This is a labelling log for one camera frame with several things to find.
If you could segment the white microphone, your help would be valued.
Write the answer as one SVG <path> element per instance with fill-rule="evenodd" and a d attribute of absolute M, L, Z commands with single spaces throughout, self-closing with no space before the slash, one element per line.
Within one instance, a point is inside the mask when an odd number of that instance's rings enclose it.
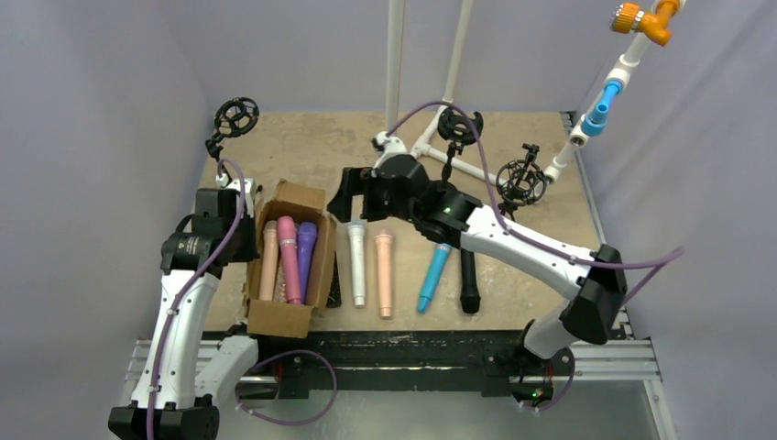
<path fill-rule="evenodd" d="M 346 232 L 350 245 L 353 301 L 356 308 L 364 308 L 367 297 L 364 244 L 366 225 L 361 220 L 352 221 Z"/>

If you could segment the cardboard box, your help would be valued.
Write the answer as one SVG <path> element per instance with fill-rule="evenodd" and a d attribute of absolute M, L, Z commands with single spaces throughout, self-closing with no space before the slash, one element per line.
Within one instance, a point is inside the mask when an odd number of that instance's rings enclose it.
<path fill-rule="evenodd" d="M 325 212 L 325 191 L 291 181 L 280 180 L 274 196 L 256 210 L 257 249 L 260 258 L 249 263 L 246 270 L 247 330 L 250 334 L 304 338 L 308 335 L 315 313 L 325 311 L 335 256 L 334 219 Z M 258 299 L 261 278 L 263 230 L 270 220 L 288 215 L 296 224 L 312 222 L 317 225 L 317 242 L 307 288 L 306 303 L 291 304 Z M 279 252 L 278 275 L 283 272 Z"/>

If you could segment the blue microphone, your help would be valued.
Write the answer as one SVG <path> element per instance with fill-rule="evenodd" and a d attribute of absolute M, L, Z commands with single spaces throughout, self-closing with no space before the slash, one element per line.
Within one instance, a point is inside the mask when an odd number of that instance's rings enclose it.
<path fill-rule="evenodd" d="M 436 293 L 452 249 L 453 248 L 447 244 L 438 244 L 435 247 L 420 290 L 417 304 L 417 311 L 420 314 L 425 314 L 432 304 L 434 294 Z"/>

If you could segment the round base mic stand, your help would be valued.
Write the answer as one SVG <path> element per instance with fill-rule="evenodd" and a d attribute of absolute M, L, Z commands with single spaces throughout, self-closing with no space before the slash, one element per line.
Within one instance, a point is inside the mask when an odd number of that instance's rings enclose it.
<path fill-rule="evenodd" d="M 451 107 L 446 107 L 438 119 L 437 133 L 448 142 L 447 160 L 441 173 L 442 182 L 448 182 L 452 174 L 454 157 L 461 155 L 464 147 L 476 143 L 474 131 L 467 125 L 467 121 L 473 124 L 478 133 L 482 132 L 484 118 L 477 111 L 473 117 L 469 117 L 459 115 Z"/>

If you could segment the tripod shock mount stand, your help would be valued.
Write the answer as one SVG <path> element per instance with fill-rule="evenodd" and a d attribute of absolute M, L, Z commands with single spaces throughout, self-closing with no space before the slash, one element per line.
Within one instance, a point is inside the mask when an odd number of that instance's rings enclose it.
<path fill-rule="evenodd" d="M 497 174 L 497 191 L 502 199 L 498 210 L 510 220 L 515 220 L 519 208 L 539 202 L 549 185 L 548 177 L 536 162 L 540 147 L 527 143 L 521 147 L 526 150 L 525 156 L 506 163 Z"/>
<path fill-rule="evenodd" d="M 222 142 L 249 133 L 257 124 L 260 112 L 257 102 L 248 97 L 236 97 L 224 102 L 213 117 L 213 132 L 205 141 L 211 159 L 218 162 L 224 150 Z"/>

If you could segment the black microphone orange cap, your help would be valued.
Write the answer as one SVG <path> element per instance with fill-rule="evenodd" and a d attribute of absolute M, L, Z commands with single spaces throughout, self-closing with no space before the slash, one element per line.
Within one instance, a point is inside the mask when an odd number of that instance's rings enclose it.
<path fill-rule="evenodd" d="M 460 250 L 461 292 L 460 305 L 465 314 L 476 314 L 480 310 L 480 292 L 477 286 L 476 259 L 473 252 Z"/>

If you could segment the black sparkly microphone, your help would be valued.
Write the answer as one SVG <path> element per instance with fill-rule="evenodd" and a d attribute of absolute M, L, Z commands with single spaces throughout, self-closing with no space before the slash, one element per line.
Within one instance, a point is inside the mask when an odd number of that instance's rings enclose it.
<path fill-rule="evenodd" d="M 339 278 L 337 256 L 334 256 L 333 277 L 330 283 L 330 289 L 327 297 L 327 308 L 339 308 L 342 306 L 342 293 Z"/>

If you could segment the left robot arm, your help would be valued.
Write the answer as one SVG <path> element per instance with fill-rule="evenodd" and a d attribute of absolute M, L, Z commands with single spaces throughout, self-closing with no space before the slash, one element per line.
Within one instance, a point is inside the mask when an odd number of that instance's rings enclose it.
<path fill-rule="evenodd" d="M 229 336 L 197 368 L 205 318 L 224 267 L 258 255 L 252 192 L 232 183 L 200 189 L 195 210 L 161 247 L 160 309 L 148 358 L 126 406 L 109 430 L 120 439 L 215 439 L 219 399 L 257 360 L 257 343 Z"/>

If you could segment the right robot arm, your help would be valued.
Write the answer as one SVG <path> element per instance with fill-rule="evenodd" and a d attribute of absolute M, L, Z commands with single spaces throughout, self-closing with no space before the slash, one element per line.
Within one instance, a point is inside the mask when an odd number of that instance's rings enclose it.
<path fill-rule="evenodd" d="M 430 179 L 408 154 L 376 168 L 345 168 L 328 212 L 349 222 L 357 195 L 363 198 L 360 217 L 367 222 L 407 221 L 434 243 L 497 259 L 558 292 L 562 305 L 524 329 L 520 345 L 535 358 L 552 358 L 576 341 L 604 345 L 609 340 L 627 290 L 613 247 L 575 247 L 518 225 L 452 184 Z"/>

